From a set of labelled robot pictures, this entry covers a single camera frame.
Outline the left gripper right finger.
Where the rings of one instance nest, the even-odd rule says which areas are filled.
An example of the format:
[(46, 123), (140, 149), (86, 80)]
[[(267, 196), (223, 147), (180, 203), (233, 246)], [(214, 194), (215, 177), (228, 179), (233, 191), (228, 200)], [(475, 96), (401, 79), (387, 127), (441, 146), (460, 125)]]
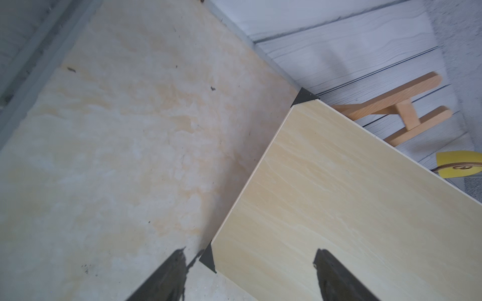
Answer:
[(313, 262), (323, 300), (370, 301), (379, 299), (328, 250), (318, 249)]

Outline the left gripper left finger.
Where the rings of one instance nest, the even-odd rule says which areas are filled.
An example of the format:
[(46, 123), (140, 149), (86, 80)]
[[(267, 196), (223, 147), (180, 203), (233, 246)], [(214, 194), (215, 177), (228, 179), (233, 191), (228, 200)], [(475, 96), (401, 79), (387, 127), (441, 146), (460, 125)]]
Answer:
[(175, 250), (167, 260), (128, 298), (132, 300), (181, 300), (187, 280), (183, 249)]

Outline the light wooden canvas board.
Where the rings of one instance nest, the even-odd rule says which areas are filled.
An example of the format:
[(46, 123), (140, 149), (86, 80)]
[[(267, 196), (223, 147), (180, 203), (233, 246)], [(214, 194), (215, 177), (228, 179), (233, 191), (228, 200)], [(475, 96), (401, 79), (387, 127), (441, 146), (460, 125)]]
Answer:
[(316, 252), (380, 300), (480, 300), (481, 204), (320, 100), (294, 104), (200, 261), (318, 300)]

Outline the small wooden easel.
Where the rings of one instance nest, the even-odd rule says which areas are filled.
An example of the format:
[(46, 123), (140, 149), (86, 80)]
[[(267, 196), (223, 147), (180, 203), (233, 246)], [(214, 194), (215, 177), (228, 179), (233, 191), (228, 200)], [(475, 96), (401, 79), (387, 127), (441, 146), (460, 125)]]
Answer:
[(432, 71), (362, 104), (334, 105), (333, 108), (352, 121), (368, 115), (399, 115), (404, 128), (384, 139), (386, 143), (397, 147), (453, 115), (451, 109), (440, 106), (419, 117), (412, 103), (413, 97), (435, 89), (442, 79), (442, 76)]

